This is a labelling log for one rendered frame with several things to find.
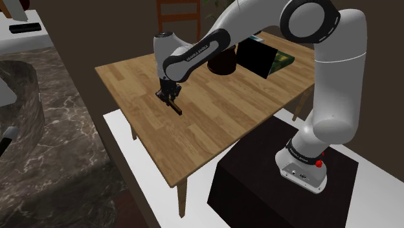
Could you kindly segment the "wooden chair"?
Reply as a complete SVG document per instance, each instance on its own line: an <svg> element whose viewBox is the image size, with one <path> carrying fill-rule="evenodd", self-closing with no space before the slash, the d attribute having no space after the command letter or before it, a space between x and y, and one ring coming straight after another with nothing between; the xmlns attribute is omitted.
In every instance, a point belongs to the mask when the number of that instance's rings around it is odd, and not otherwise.
<svg viewBox="0 0 404 228"><path fill-rule="evenodd" d="M163 14L161 5L195 4L196 12L180 14ZM156 0L157 23L159 32L163 31L163 23L178 21L197 21L197 41L201 38L201 0Z"/></svg>

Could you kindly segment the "dark round pot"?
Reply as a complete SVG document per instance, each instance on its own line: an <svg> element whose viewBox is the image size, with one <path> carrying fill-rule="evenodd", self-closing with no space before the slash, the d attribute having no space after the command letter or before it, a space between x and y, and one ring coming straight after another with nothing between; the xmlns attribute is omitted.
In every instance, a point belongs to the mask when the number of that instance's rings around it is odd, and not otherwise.
<svg viewBox="0 0 404 228"><path fill-rule="evenodd" d="M236 70L236 66L237 57L235 45L222 51L207 63L208 69L217 75L232 74Z"/></svg>

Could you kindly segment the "wooden table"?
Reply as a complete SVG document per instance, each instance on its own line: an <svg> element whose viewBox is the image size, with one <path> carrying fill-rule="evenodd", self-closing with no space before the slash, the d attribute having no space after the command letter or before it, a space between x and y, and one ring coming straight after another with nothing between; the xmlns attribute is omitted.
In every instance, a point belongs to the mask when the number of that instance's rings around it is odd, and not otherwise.
<svg viewBox="0 0 404 228"><path fill-rule="evenodd" d="M197 68L182 84L176 104L162 103L152 54L96 68L169 187L177 189L178 213L185 215L187 179L314 83L314 52L263 32L266 45L295 61L262 78L244 67L228 76Z"/></svg>

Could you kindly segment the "green houseplant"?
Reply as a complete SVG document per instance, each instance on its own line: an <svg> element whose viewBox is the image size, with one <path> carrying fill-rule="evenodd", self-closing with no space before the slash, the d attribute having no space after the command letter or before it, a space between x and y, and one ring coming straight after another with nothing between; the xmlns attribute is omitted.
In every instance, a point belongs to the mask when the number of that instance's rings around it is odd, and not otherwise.
<svg viewBox="0 0 404 228"><path fill-rule="evenodd" d="M214 21L226 10L235 0L203 0L203 6L212 2L215 6L215 11L209 13L205 19L212 18Z"/></svg>

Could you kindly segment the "dark robot stand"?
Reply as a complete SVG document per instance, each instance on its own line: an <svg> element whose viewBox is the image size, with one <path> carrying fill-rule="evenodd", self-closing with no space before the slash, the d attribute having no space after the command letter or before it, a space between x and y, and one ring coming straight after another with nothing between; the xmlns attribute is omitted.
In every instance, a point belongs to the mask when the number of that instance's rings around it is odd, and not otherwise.
<svg viewBox="0 0 404 228"><path fill-rule="evenodd" d="M357 161L327 148L328 181L314 194L282 177L275 163L296 132L271 117L218 162L207 203L230 228L345 228Z"/></svg>

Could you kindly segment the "black remote control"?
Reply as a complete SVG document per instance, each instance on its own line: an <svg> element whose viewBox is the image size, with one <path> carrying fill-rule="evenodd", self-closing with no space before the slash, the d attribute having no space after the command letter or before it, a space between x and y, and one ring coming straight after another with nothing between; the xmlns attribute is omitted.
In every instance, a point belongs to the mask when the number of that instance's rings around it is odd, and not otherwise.
<svg viewBox="0 0 404 228"><path fill-rule="evenodd" d="M40 23L24 23L24 24L18 24L18 25L10 25L9 26L9 31L12 34L21 34L21 33L26 33L26 32L36 32L36 31L41 31L41 25Z"/></svg>

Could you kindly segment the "brown and black pen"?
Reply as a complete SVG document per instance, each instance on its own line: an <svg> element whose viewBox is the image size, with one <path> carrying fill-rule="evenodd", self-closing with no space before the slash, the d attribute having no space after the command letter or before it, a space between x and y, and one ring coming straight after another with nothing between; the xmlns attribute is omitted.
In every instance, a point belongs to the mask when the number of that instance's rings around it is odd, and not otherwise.
<svg viewBox="0 0 404 228"><path fill-rule="evenodd" d="M168 99L168 105L178 114L182 115L182 109L179 108L173 100Z"/></svg>

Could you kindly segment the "black flat square panel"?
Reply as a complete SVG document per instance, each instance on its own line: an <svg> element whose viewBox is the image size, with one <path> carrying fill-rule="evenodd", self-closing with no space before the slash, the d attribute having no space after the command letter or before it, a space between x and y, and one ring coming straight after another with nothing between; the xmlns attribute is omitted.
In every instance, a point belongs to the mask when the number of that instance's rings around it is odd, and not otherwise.
<svg viewBox="0 0 404 228"><path fill-rule="evenodd" d="M266 79L277 52L273 47L247 38L238 44L237 64Z"/></svg>

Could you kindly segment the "white rug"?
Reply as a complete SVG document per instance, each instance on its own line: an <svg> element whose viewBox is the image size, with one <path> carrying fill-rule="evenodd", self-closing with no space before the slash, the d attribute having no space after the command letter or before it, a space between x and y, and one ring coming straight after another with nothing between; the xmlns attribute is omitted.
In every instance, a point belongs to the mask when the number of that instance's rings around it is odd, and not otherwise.
<svg viewBox="0 0 404 228"><path fill-rule="evenodd" d="M179 217L177 191L170 188L121 110L104 115L121 152L161 228L230 228L208 205L219 154L188 179L186 214ZM404 228L404 182L343 145L333 149L359 163L346 228Z"/></svg>

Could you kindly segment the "green book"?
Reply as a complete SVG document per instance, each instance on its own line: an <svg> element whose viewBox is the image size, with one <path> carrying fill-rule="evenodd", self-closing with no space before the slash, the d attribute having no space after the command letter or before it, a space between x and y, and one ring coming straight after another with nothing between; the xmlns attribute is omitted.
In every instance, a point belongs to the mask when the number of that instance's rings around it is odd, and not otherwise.
<svg viewBox="0 0 404 228"><path fill-rule="evenodd" d="M273 60L272 66L270 68L269 74L277 72L288 65L291 65L295 61L295 57L286 54L282 51L277 51L276 56Z"/></svg>

